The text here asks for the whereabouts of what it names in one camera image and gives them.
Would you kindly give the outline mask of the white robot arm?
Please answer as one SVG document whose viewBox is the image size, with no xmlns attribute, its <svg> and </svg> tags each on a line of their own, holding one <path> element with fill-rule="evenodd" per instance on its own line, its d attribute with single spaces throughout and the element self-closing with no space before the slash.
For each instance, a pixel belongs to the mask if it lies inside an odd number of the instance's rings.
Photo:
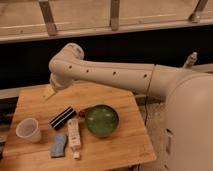
<svg viewBox="0 0 213 171">
<path fill-rule="evenodd" d="M 91 62 L 66 44 L 49 62 L 46 99 L 85 80 L 165 101 L 169 171 L 213 171 L 213 74 L 156 64 Z"/>
</svg>

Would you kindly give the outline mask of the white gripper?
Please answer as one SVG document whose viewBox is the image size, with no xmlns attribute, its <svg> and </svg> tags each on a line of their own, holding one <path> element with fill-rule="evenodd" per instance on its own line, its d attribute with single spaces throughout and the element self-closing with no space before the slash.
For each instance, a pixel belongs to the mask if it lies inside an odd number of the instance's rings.
<svg viewBox="0 0 213 171">
<path fill-rule="evenodd" d="M 48 100 L 55 95 L 55 91 L 61 91 L 66 89 L 71 84 L 71 81 L 65 77 L 59 77 L 57 75 L 50 75 L 50 85 L 47 85 L 43 91 L 43 98 Z"/>
</svg>

